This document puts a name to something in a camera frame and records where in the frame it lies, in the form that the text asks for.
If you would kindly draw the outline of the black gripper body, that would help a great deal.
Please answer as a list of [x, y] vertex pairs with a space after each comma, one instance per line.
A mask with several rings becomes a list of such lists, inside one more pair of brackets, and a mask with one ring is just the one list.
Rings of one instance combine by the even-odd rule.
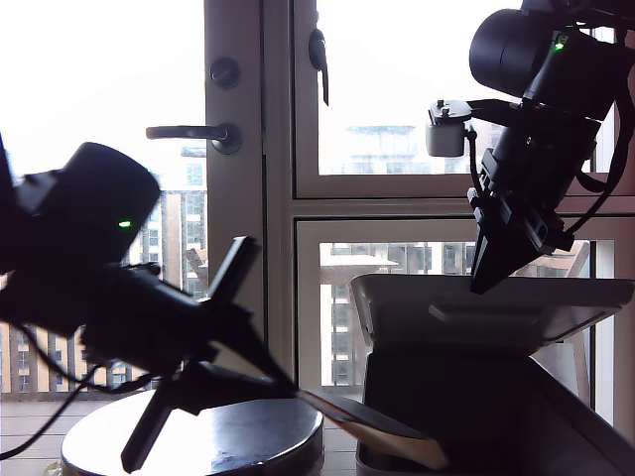
[[546, 105], [470, 102], [472, 116], [501, 125], [481, 160], [480, 188], [469, 194], [488, 244], [568, 251], [573, 233], [556, 208], [595, 148], [600, 122]]

